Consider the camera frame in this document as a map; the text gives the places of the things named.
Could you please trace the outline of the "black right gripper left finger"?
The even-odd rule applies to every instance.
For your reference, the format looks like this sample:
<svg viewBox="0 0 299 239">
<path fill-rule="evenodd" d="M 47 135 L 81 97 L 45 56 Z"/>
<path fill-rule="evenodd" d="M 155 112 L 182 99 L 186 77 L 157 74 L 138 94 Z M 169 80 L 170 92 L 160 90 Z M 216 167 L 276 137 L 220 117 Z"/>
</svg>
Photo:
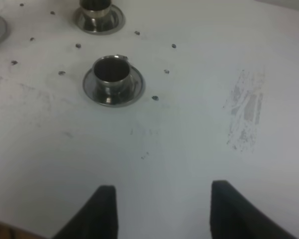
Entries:
<svg viewBox="0 0 299 239">
<path fill-rule="evenodd" d="M 80 211 L 54 236 L 55 239 L 116 239 L 116 188 L 101 186 Z"/>
</svg>

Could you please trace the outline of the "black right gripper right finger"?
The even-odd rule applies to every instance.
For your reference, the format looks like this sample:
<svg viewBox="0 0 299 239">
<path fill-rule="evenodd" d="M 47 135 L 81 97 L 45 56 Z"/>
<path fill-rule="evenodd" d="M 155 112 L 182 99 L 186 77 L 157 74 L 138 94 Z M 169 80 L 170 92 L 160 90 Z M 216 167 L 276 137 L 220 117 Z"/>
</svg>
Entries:
<svg viewBox="0 0 299 239">
<path fill-rule="evenodd" d="M 211 185 L 210 231 L 213 239 L 294 239 L 228 181 Z"/>
</svg>

